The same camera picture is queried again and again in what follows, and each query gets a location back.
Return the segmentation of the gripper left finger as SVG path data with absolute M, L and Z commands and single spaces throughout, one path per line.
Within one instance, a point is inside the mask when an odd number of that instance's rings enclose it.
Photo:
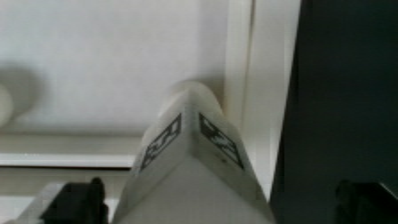
M 108 224 L 101 179 L 94 177 L 89 182 L 50 183 L 16 218 L 16 224 Z

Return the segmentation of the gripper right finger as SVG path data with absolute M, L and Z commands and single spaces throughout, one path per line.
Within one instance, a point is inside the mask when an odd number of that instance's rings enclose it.
M 336 201 L 334 224 L 398 224 L 398 195 L 380 182 L 343 180 Z

